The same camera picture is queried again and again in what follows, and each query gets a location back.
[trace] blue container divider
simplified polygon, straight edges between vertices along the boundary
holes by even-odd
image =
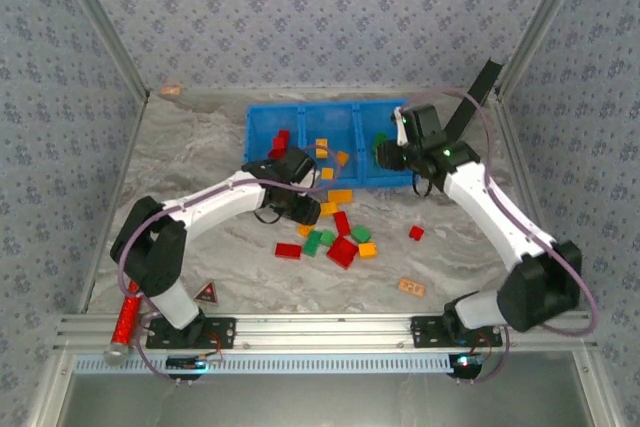
[[[291,144],[303,148],[316,139],[328,140],[329,148],[349,154],[335,188],[398,187],[411,185],[411,174],[384,170],[375,164],[373,141],[382,132],[396,137],[391,122],[393,109],[405,99],[318,102],[306,104],[252,105],[247,112],[245,162],[266,159],[280,129],[291,132]],[[331,157],[316,159],[318,168],[335,165]]]

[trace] metal frame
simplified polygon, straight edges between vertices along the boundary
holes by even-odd
[[[466,352],[467,349],[415,349],[411,317],[422,314],[276,314],[235,315],[238,319],[235,347],[225,358],[247,359],[274,354],[405,354],[424,355]],[[33,402],[27,425],[56,425],[62,414],[78,356],[101,354],[108,345],[117,316],[70,315],[63,317]],[[553,324],[576,329],[589,321],[584,312],[565,314]],[[622,413],[609,384],[602,355],[592,337],[560,337],[542,328],[528,333],[510,331],[513,352],[571,352],[596,427],[624,427]],[[154,351],[177,354],[184,351]]]

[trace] yellow block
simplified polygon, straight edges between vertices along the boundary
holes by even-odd
[[[330,190],[329,202],[335,202],[336,204],[353,202],[353,190]]]
[[[323,167],[322,172],[320,173],[320,178],[322,180],[331,180],[333,179],[333,169],[330,167]]]
[[[425,292],[424,284],[414,282],[413,280],[407,279],[406,277],[400,279],[398,289],[406,292],[407,294],[415,295],[416,297],[424,296]]]
[[[320,217],[328,217],[338,212],[338,204],[335,202],[325,202],[320,204]]]
[[[163,85],[160,89],[162,95],[180,95],[180,92],[182,92],[182,87],[179,85]]]
[[[347,154],[346,152],[338,152],[338,163],[340,163],[340,165],[342,167],[344,167],[347,164],[347,161],[349,160],[349,154]]]
[[[303,237],[309,237],[309,234],[311,233],[314,227],[315,225],[299,225],[298,233]]]
[[[329,147],[327,139],[316,139],[316,145],[322,145],[323,147]],[[324,149],[316,149],[316,157],[318,159],[326,159],[329,157],[329,153]]]
[[[376,244],[373,242],[359,244],[358,248],[360,249],[360,258],[362,259],[373,259],[378,255],[378,249],[376,248]]]

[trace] red cylinder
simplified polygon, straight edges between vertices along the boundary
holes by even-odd
[[[129,292],[134,293],[137,291],[138,285],[133,280],[130,280]],[[111,343],[124,345],[131,343],[131,336],[136,328],[136,319],[140,310],[140,302],[142,302],[142,297],[127,297],[124,299],[118,322],[116,322],[116,328],[111,337]]]

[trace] red block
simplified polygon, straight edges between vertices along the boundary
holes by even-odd
[[[413,240],[418,241],[422,238],[423,234],[424,234],[424,229],[421,229],[417,225],[414,225],[413,227],[411,227],[411,231],[409,232],[409,237],[411,237]]]
[[[296,244],[276,244],[276,257],[283,259],[300,259],[302,246]]]
[[[289,139],[291,138],[291,134],[288,130],[281,130],[278,132],[278,137],[284,139],[285,148],[289,147]]]
[[[282,137],[276,137],[273,139],[273,150],[285,150],[287,148],[287,141]]]
[[[281,159],[282,157],[284,157],[284,153],[286,152],[285,149],[273,149],[271,152],[269,152],[269,158],[276,160],[276,159]]]
[[[356,256],[355,254],[351,255],[347,251],[343,250],[345,249],[345,246],[344,245],[341,246],[341,243],[338,242],[338,240],[336,240],[333,243],[333,245],[327,252],[327,257],[333,260],[336,264],[338,264],[344,270],[347,270],[349,267],[351,267],[351,263],[353,262],[353,259],[356,258]]]
[[[333,220],[336,221],[336,227],[338,228],[338,235],[346,236],[351,234],[351,227],[349,226],[349,219],[345,212],[336,212],[333,214]]]

